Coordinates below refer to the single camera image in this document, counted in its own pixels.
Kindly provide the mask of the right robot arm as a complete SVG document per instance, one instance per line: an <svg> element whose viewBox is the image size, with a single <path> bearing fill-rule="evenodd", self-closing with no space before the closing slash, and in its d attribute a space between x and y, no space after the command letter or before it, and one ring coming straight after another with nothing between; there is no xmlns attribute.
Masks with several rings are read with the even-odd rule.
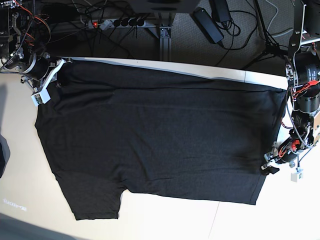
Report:
<svg viewBox="0 0 320 240"><path fill-rule="evenodd" d="M0 73L18 75L32 97L44 101L48 86L69 58L52 57L47 46L52 31L49 15L41 13L38 0L0 2Z"/></svg>

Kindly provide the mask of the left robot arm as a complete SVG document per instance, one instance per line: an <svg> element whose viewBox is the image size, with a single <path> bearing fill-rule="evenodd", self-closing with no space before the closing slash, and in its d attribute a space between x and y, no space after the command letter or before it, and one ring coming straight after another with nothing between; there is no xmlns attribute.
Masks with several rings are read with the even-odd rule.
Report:
<svg viewBox="0 0 320 240"><path fill-rule="evenodd" d="M285 58L287 90L284 103L292 126L289 137L274 142L260 167L265 176L275 174L282 164L295 168L292 177L302 177L301 153L308 154L320 141L320 2L294 2L293 33Z"/></svg>

